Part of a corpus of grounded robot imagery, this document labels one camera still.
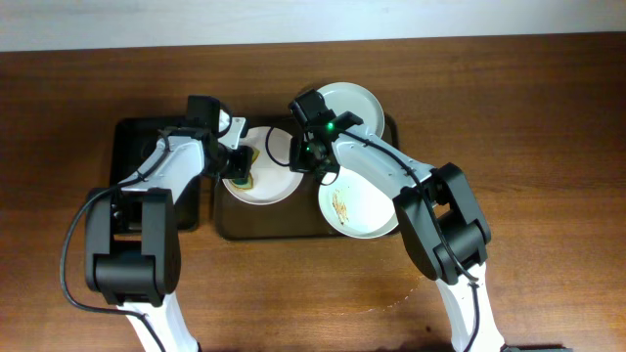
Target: dark tray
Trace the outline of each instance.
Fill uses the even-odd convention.
[[[292,135],[300,133],[293,118],[249,118],[250,126],[275,126]],[[398,148],[393,119],[385,115],[382,139]],[[287,198],[270,205],[244,203],[220,182],[213,192],[212,218],[219,235],[230,241],[317,239],[344,237],[329,225],[320,210],[319,184],[313,175],[304,175],[298,188]]]
[[[126,118],[117,123],[109,183],[119,183],[146,161],[157,145],[158,129],[175,126],[184,119],[185,116]],[[174,204],[179,231],[198,227],[200,183],[200,177],[193,179]]]

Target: white wall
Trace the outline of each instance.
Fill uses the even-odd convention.
[[[0,0],[0,51],[626,30],[626,0]]]

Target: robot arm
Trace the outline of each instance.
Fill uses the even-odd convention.
[[[120,184],[142,182],[100,199],[87,215],[87,285],[118,309],[144,315],[165,351],[200,349],[176,299],[181,254],[174,203],[200,174],[247,177],[252,150],[239,146],[245,133],[246,120],[232,118],[217,100],[190,97],[185,123],[165,129],[155,151]],[[140,242],[114,238],[138,232]],[[146,326],[128,319],[144,349],[159,351]]]
[[[491,233],[463,172],[453,164],[436,169],[400,153],[351,112],[335,116],[316,91],[297,97],[290,108],[307,133],[305,143],[291,140],[291,170],[323,174],[338,172],[341,165],[391,198],[409,256],[439,287],[455,350],[500,351],[504,338],[484,281]],[[449,203],[450,211],[436,219],[435,203]]]

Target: plate rim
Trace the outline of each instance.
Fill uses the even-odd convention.
[[[266,128],[267,131],[269,132],[269,129],[272,128],[272,126],[256,126],[256,127],[252,127],[248,130],[249,131],[253,130],[253,129],[261,129],[261,128]],[[287,134],[290,138],[292,137],[291,133],[285,131],[284,129],[278,128],[278,127],[274,127],[274,131],[272,131],[273,133],[276,131],[281,131],[285,134]],[[293,186],[287,187],[288,192],[285,194],[284,197],[282,198],[278,198],[272,201],[263,201],[263,202],[255,202],[255,201],[251,201],[251,200],[247,200],[247,199],[243,199],[239,196],[238,191],[235,191],[235,187],[233,187],[233,185],[230,184],[229,180],[227,179],[222,179],[222,183],[224,184],[224,187],[226,188],[226,190],[228,190],[228,192],[233,195],[233,197],[237,198],[238,200],[250,204],[250,205],[271,205],[274,203],[277,203],[279,201],[284,200],[285,198],[291,196],[291,194],[293,194],[293,192],[295,192],[295,190],[297,190],[297,188],[300,186],[300,184],[302,183],[302,179],[304,178],[304,174],[300,173],[300,172],[292,172],[293,174],[295,174],[295,177],[293,179],[293,182],[291,183]]]
[[[364,93],[362,94],[363,97],[365,97],[366,99],[368,99],[371,102],[374,102],[376,107],[377,107],[377,114],[378,112],[380,113],[380,116],[382,118],[382,120],[378,121],[378,125],[375,131],[375,134],[379,137],[382,138],[382,134],[384,132],[384,110],[382,109],[382,105],[380,104],[379,100],[376,98],[376,96],[374,95],[374,93],[370,92],[367,88],[358,85],[356,83],[352,83],[352,82],[334,82],[334,83],[329,83],[321,88],[319,88],[317,91],[322,94],[322,96],[324,96],[325,94],[329,94],[331,93],[330,90],[331,89],[335,89],[336,87],[339,88],[347,88],[348,90],[352,90],[352,91],[357,91],[358,93]]]

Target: white plate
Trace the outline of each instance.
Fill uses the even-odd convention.
[[[382,137],[384,130],[384,113],[374,94],[360,85],[338,82],[326,85],[317,90],[324,97],[326,106],[337,116],[351,111],[363,118],[363,122]]]
[[[269,127],[255,127],[247,131],[241,139],[243,146],[259,150],[256,161],[250,167],[252,188],[241,190],[233,186],[230,180],[222,180],[226,189],[236,198],[253,205],[268,205],[287,198],[302,181],[303,174],[291,172],[288,167],[277,165],[265,152],[265,137]],[[274,128],[270,135],[269,148],[272,156],[279,162],[288,163],[290,159],[291,135]]]
[[[334,177],[326,174],[323,183],[331,183]],[[361,175],[344,167],[336,181],[320,186],[318,201],[326,221],[349,237],[374,239],[398,225],[393,201]]]

